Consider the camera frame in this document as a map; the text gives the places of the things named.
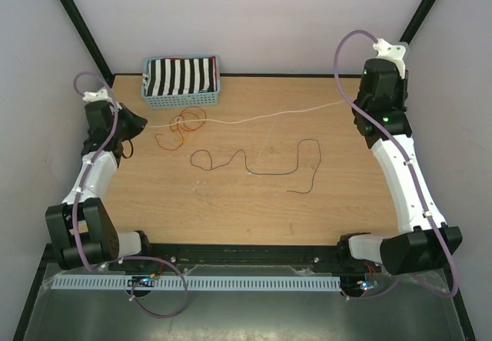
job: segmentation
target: blue basket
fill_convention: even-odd
[[[145,85],[141,86],[141,97],[147,102],[150,108],[174,108],[174,107],[189,107],[191,105],[217,105],[218,93],[221,90],[221,75],[218,70],[218,56],[217,55],[169,55],[165,57],[151,57],[146,58],[144,62],[143,75],[147,74],[148,63],[154,59],[161,59],[167,57],[173,58],[209,58],[215,56],[215,67],[217,73],[217,91],[210,93],[195,93],[195,94],[181,94],[181,95],[146,95]]]

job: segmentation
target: white string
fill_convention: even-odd
[[[317,109],[322,109],[322,108],[325,108],[325,107],[330,107],[331,105],[336,105],[336,104],[340,104],[340,103],[344,103],[344,102],[345,102],[345,100],[335,101],[334,103],[327,103],[327,104],[323,104],[323,105],[318,105],[317,107],[313,107],[313,108],[298,109],[298,110],[293,110],[293,111],[282,111],[282,112],[277,112],[277,113],[272,113],[272,114],[264,114],[262,116],[256,116],[256,117],[253,117],[253,118],[247,118],[245,120],[240,120],[240,121],[221,121],[221,120],[214,120],[213,118],[203,118],[203,119],[200,119],[200,120],[191,119],[191,120],[176,121],[173,124],[160,124],[158,126],[150,125],[150,126],[147,126],[147,127],[149,127],[149,128],[170,127],[170,126],[175,126],[176,124],[186,124],[188,122],[203,122],[203,121],[217,122],[218,124],[242,124],[244,122],[258,120],[260,118],[268,118],[268,117],[273,117],[273,116],[279,116],[281,114],[304,113],[304,112],[309,112],[309,111],[316,111]]]

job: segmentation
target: wooden table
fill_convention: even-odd
[[[354,97],[359,80],[343,83]],[[150,109],[140,86],[140,76],[118,76],[114,89],[148,126],[167,124],[181,111]],[[219,105],[205,110],[209,118],[236,121],[340,99],[331,78],[231,77],[222,78]],[[134,156],[121,160],[105,206],[117,230],[143,230],[159,243],[331,245],[344,233],[395,235],[386,180],[353,120],[350,108],[337,104],[236,125],[208,122],[177,151],[163,151],[156,143],[155,134],[162,133],[163,145],[177,144],[168,128],[147,127],[133,140]],[[301,145],[299,169],[289,176],[249,174],[242,155],[213,171],[190,165],[198,149],[208,149],[214,163],[222,164],[242,148],[253,171],[291,171],[297,144],[305,138],[318,139],[322,152],[309,194],[287,190],[309,189],[319,158],[314,142]],[[203,154],[194,162],[210,163]]]

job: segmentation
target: striped cloth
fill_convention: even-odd
[[[144,76],[144,86],[147,96],[217,91],[215,57],[151,60]]]

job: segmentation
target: gray wall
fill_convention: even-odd
[[[409,115],[430,190],[459,225],[461,290],[478,339],[490,339],[492,0],[438,0],[412,43]]]
[[[58,0],[0,0],[0,339],[12,339],[45,244],[44,213],[71,187],[86,129],[71,89],[93,69]]]
[[[75,0],[115,72],[139,72],[155,55],[217,53],[222,71],[332,72],[354,28],[398,40],[420,0]],[[363,38],[341,69],[360,73]]]

